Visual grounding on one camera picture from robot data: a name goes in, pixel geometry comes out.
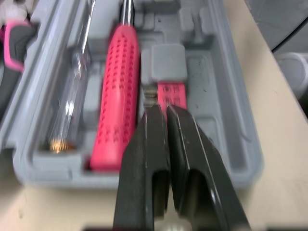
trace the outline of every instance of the pink screwdriver handle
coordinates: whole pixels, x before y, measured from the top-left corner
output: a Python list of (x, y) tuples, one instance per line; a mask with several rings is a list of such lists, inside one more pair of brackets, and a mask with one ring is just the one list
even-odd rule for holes
[(111, 40), (103, 81), (100, 121), (90, 167), (119, 171), (136, 124), (140, 52), (136, 31), (119, 26)]

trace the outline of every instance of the pink tool handle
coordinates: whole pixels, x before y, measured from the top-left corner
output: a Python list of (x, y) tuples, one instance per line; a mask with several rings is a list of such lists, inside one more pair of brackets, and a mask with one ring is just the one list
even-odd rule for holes
[(183, 83), (158, 83), (158, 103), (167, 118), (167, 105), (173, 104), (178, 107), (187, 108), (186, 92)]
[(119, 171), (136, 124), (140, 52), (136, 31), (119, 26), (111, 40), (103, 81), (100, 121), (90, 159), (97, 171)]

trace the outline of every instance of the transparent handle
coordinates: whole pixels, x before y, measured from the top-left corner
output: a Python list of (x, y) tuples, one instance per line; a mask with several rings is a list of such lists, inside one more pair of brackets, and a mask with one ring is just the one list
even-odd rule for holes
[(59, 144), (76, 147), (81, 110), (87, 89), (87, 66), (90, 59), (87, 55), (75, 53), (72, 59), (73, 68), (66, 80), (60, 108), (51, 132), (50, 143), (53, 149)]

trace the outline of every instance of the beige table surface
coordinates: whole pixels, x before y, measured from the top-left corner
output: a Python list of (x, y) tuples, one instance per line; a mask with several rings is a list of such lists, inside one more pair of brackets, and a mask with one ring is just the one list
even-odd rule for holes
[[(253, 228), (308, 226), (308, 125), (243, 0), (224, 0), (264, 154), (239, 192)], [(115, 191), (35, 189), (0, 179), (0, 231), (78, 231), (111, 225)]]

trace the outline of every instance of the tool case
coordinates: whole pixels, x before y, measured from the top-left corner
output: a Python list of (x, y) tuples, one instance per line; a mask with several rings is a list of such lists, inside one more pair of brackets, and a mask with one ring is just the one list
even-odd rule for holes
[[(134, 0), (143, 89), (183, 81), (187, 107), (223, 157), (236, 188), (260, 175), (263, 160), (223, 0)], [(87, 22), (87, 0), (39, 0), (37, 38), (0, 128), (1, 154), (12, 152), (17, 178), (52, 187), (116, 188), (118, 173), (89, 169), (100, 113), (104, 63), (121, 0), (96, 0), (89, 30), (91, 67), (76, 150), (48, 149), (72, 49)]]

